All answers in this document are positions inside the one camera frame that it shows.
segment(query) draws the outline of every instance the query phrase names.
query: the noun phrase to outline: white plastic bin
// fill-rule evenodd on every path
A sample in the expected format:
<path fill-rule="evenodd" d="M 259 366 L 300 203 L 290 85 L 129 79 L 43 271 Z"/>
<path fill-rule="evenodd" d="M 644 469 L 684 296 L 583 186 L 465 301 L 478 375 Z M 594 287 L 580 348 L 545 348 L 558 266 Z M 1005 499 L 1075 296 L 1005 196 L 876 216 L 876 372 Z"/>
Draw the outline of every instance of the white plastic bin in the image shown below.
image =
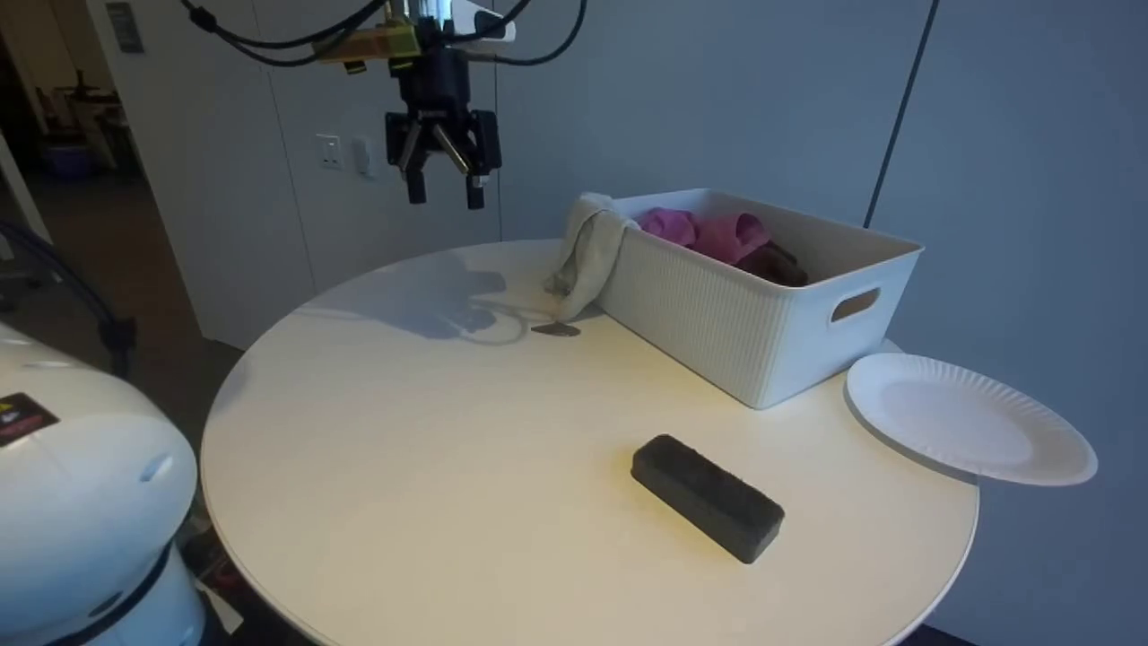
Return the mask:
<path fill-rule="evenodd" d="M 879 344 L 920 256 L 910 240 L 715 191 L 615 196 L 615 208 L 629 219 L 751 211 L 810 271 L 806 287 L 783 287 L 638 225 L 620 240 L 601 308 L 751 408 L 778 404 Z"/>

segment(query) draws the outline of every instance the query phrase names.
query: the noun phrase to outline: black eraser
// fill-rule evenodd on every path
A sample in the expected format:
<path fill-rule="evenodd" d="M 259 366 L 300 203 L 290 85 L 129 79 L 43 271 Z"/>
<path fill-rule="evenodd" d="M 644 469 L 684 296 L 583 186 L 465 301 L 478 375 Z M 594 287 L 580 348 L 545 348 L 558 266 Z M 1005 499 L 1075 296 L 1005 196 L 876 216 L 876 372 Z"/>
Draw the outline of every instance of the black eraser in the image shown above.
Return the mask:
<path fill-rule="evenodd" d="M 778 534 L 785 510 L 672 433 L 657 433 L 632 467 L 657 499 L 708 532 L 742 563 Z"/>

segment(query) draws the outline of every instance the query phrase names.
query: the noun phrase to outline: white cloth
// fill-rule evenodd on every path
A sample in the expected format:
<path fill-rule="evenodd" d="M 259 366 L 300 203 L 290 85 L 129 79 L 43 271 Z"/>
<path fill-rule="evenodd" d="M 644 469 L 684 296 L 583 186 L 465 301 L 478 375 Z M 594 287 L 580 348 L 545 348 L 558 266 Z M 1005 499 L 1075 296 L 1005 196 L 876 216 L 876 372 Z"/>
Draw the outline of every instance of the white cloth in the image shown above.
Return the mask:
<path fill-rule="evenodd" d="M 629 219 L 607 192 L 580 192 L 565 219 L 558 266 L 545 290 L 558 296 L 556 318 L 578 318 L 607 287 Z"/>

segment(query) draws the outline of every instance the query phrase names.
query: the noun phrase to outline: white robot body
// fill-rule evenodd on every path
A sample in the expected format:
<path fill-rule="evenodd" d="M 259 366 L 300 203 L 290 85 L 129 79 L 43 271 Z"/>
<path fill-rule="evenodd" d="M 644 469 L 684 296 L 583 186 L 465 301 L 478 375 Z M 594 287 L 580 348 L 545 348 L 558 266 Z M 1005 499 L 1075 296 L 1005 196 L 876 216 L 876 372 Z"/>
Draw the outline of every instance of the white robot body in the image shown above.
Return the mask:
<path fill-rule="evenodd" d="M 199 643 L 177 549 L 185 436 L 129 384 L 0 325 L 0 643 Z"/>

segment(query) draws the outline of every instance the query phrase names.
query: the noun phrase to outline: round white table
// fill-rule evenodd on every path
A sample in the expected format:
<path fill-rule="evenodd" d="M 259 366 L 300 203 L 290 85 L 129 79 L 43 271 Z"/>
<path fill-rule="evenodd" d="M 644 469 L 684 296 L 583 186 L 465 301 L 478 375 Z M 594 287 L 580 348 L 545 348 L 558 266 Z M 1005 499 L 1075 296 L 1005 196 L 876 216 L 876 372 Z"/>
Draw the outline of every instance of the round white table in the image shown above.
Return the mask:
<path fill-rule="evenodd" d="M 242 576 L 336 646 L 889 643 L 956 576 L 973 479 L 858 422 L 844 379 L 745 408 L 611 315 L 551 308 L 556 244 L 354 275 L 238 361 L 205 494 Z M 785 507 L 737 563 L 632 479 L 673 433 Z"/>

